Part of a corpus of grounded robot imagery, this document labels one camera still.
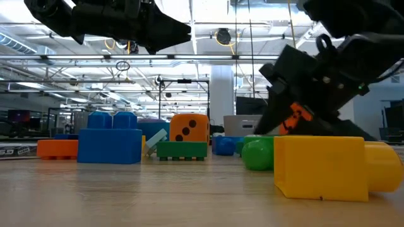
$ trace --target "orange dice block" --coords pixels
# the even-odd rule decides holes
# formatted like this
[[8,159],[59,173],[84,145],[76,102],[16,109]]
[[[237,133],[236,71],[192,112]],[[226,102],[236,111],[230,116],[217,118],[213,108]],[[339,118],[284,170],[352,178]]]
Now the orange dice block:
[[170,123],[170,141],[209,142],[208,116],[196,113],[177,114]]
[[77,159],[78,140],[49,139],[38,141],[37,156],[43,160]]

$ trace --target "table surface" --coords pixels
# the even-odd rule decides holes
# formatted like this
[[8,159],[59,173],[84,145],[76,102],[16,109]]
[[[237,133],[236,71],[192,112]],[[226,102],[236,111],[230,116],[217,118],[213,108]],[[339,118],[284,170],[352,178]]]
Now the table surface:
[[286,199],[240,158],[141,165],[0,161],[1,226],[404,226],[404,186],[370,201]]

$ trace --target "ceiling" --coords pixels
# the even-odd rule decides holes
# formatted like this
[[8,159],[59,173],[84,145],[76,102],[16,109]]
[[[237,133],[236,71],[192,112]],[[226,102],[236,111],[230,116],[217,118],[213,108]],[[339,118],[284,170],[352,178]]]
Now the ceiling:
[[[169,47],[161,50],[157,54],[189,54],[189,55],[279,55],[285,45],[293,45],[306,51],[309,54],[316,54],[317,48],[314,39],[326,30],[320,25],[313,23],[303,12],[298,12],[292,4],[292,21],[294,29],[290,26],[290,16],[288,12],[287,0],[275,1],[276,4],[263,4],[264,0],[251,0],[251,13],[246,8],[247,1],[240,1],[237,10],[237,29],[235,26],[234,9],[229,7],[227,0],[156,0],[160,10],[165,14],[187,23],[193,29],[193,38],[190,42]],[[110,38],[95,37],[87,35],[84,45],[77,44],[69,37],[60,37],[53,31],[43,26],[34,19],[21,0],[0,0],[0,8],[7,9],[0,12],[0,33],[4,32],[16,40],[23,42],[30,47],[45,46],[60,55],[107,55],[107,54],[127,54],[125,50],[114,45]],[[219,28],[227,28],[232,36],[232,43],[236,41],[233,50],[230,47],[222,46],[215,40],[215,32]],[[0,45],[0,54],[21,54],[9,47]],[[140,55],[147,54],[146,50],[140,47]],[[53,80],[78,80],[100,81],[101,88],[105,90],[156,90],[155,79],[160,76],[163,79],[205,79],[209,80],[212,64],[231,65],[236,69],[234,61],[127,61],[131,64],[130,70],[119,72],[116,61],[71,61],[69,59],[57,60],[54,65],[38,64],[28,60],[0,61],[3,63],[3,79],[53,79]],[[264,61],[256,61],[254,67],[251,61],[242,61],[237,66],[237,78],[243,81],[237,88],[240,92],[252,91],[251,75],[254,69],[254,85],[256,90],[265,90],[268,82],[259,74],[258,70]],[[129,79],[132,83],[117,83],[117,80]],[[14,89],[32,89],[20,84],[14,84]],[[44,87],[52,90],[92,90],[98,85],[96,83],[81,83],[78,86],[71,86],[68,83],[43,84]],[[206,112],[207,94],[203,85],[176,84],[173,83],[167,88],[169,90],[192,90],[199,93],[173,93],[172,97],[164,98],[166,103],[163,116],[170,117],[173,112]],[[146,93],[119,93],[121,101],[113,100],[107,96],[103,97],[98,93],[88,95],[77,95],[60,93],[64,98],[79,97],[89,100],[100,107],[112,104],[122,105],[129,102],[126,108],[136,105],[136,110],[144,116],[154,116],[158,94]],[[250,93],[239,93],[238,95],[249,96]],[[196,102],[189,106],[186,102],[177,101],[192,100]],[[84,105],[69,100],[75,105]]]

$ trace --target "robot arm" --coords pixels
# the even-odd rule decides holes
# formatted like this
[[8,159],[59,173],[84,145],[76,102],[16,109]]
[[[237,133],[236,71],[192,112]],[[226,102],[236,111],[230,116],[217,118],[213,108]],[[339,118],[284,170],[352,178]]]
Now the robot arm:
[[[333,37],[346,37],[345,41],[334,47],[329,36],[322,34],[316,40],[317,56],[286,46],[275,65],[261,68],[273,86],[267,88],[268,109],[255,133],[266,134],[281,125],[289,134],[360,136],[374,141],[351,121],[340,120],[338,110],[356,95],[365,95],[369,84],[391,76],[380,77],[404,57],[403,8],[398,1],[378,0],[305,0],[298,6]],[[304,117],[302,111],[311,117]],[[287,125],[290,118],[298,119],[297,123]]]
[[62,37],[85,34],[135,41],[149,54],[188,42],[191,27],[163,14],[153,0],[24,0],[31,14]]

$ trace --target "blue block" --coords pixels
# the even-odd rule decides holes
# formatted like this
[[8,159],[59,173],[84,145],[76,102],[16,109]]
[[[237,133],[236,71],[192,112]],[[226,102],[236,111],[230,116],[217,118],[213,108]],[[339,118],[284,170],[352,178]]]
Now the blue block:
[[138,122],[138,129],[143,131],[143,135],[146,136],[146,141],[151,139],[156,133],[164,129],[167,133],[170,133],[170,123],[168,122]]
[[141,159],[141,130],[82,129],[77,162],[133,164]]
[[87,128],[89,129],[111,129],[112,116],[105,112],[92,112],[88,116]]
[[244,137],[215,136],[212,138],[212,152],[216,155],[232,156],[237,149],[237,142]]
[[132,112],[118,112],[114,115],[114,129],[136,129],[138,117]]
[[56,134],[54,139],[78,139],[77,134]]

